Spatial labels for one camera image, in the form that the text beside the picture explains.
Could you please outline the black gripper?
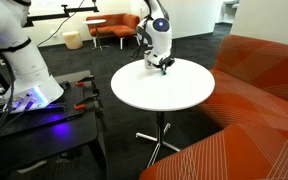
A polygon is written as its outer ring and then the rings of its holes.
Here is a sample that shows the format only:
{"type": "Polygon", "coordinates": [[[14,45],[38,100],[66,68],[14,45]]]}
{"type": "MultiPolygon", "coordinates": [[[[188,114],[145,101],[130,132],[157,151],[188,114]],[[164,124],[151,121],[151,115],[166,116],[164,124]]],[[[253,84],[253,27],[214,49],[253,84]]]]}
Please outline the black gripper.
{"type": "Polygon", "coordinates": [[[167,68],[170,67],[174,62],[175,62],[175,59],[171,57],[161,60],[158,64],[158,67],[161,69],[161,74],[162,74],[162,71],[167,71],[167,68]]]}

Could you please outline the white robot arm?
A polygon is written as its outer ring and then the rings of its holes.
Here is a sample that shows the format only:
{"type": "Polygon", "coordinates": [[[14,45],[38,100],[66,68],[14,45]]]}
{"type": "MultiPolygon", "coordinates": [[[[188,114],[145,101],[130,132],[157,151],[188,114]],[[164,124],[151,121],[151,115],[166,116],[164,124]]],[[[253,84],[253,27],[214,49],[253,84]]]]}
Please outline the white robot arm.
{"type": "MultiPolygon", "coordinates": [[[[148,62],[165,71],[173,63],[169,17],[159,0],[144,1],[150,14],[136,26],[138,38],[151,48],[148,62]]],[[[0,53],[15,77],[5,95],[4,110],[10,113],[43,109],[64,93],[23,31],[30,6],[31,0],[0,0],[0,53]]]]}

